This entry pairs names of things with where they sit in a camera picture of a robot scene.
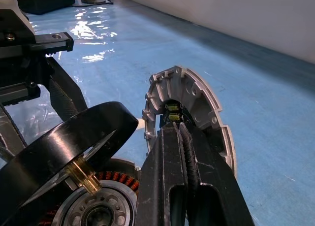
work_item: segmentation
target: black cable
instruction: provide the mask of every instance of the black cable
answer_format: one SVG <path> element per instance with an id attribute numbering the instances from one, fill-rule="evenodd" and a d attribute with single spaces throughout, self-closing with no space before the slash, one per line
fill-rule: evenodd
<path id="1" fill-rule="evenodd" d="M 77 4 L 73 4 L 71 7 L 89 7 L 89 6 L 94 6 L 94 5 L 103 5 L 103 4 L 114 4 L 111 0 L 104 0 L 101 2 L 97 2 L 97 3 L 89 3 L 86 5 L 77 5 Z"/>

